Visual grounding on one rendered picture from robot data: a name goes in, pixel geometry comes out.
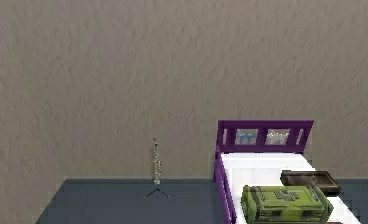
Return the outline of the purple bed with white mattress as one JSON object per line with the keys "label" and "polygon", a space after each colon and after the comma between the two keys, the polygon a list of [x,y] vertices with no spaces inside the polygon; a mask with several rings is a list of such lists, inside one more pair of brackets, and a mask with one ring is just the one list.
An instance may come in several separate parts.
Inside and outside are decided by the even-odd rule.
{"label": "purple bed with white mattress", "polygon": [[[284,186],[283,170],[318,171],[304,157],[311,120],[220,120],[213,180],[217,183],[224,224],[247,224],[241,208],[243,187]],[[361,224],[336,197],[325,224]]]}

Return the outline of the dark brown laptop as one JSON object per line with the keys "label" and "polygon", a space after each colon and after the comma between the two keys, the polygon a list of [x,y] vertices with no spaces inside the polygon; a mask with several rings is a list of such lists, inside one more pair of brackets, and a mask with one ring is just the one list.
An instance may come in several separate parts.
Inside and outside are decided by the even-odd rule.
{"label": "dark brown laptop", "polygon": [[327,197],[336,197],[341,191],[337,181],[327,171],[283,170],[280,180],[284,186],[317,186]]}

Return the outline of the green patterned pillow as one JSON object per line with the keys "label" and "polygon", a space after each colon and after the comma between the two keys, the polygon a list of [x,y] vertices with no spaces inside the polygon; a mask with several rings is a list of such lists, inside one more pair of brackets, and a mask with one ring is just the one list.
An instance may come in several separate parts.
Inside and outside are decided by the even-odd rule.
{"label": "green patterned pillow", "polygon": [[243,187],[247,224],[325,224],[334,206],[317,186]]}

